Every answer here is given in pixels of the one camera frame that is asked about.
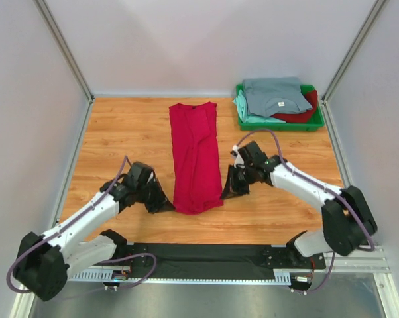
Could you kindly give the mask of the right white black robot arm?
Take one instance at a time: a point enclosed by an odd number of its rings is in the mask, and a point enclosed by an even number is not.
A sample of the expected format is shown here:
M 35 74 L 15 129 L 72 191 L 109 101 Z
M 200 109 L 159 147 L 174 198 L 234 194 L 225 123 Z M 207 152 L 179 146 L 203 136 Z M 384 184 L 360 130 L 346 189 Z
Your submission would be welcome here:
M 291 193 L 321 213 L 321 230 L 301 232 L 290 241 L 286 259 L 291 266 L 299 268 L 323 252 L 348 256 L 364 244 L 374 249 L 371 238 L 378 226 L 359 188 L 326 184 L 281 155 L 267 156 L 255 141 L 233 146 L 231 155 L 235 161 L 228 167 L 222 200 L 247 195 L 249 186 L 260 182 Z

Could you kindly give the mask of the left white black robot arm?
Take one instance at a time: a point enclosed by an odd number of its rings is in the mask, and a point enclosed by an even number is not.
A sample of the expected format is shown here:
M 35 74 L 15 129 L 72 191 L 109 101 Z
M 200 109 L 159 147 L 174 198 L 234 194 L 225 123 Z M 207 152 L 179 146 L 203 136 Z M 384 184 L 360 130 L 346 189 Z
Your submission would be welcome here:
M 95 239 L 86 237 L 108 220 L 136 203 L 149 213 L 174 210 L 154 169 L 134 162 L 128 172 L 118 171 L 79 211 L 64 222 L 38 235 L 30 232 L 21 240 L 8 279 L 15 278 L 26 291 L 42 301 L 55 298 L 74 275 L 90 266 L 119 266 L 135 258 L 127 240 L 109 229 Z

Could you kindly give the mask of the bright red t shirt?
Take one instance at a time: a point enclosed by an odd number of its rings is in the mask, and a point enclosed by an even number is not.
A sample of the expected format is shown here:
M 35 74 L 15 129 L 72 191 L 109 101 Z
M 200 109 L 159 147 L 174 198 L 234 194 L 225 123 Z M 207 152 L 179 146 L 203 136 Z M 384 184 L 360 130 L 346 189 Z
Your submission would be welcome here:
M 174 161 L 174 206 L 197 215 L 223 205 L 217 143 L 217 104 L 169 107 Z

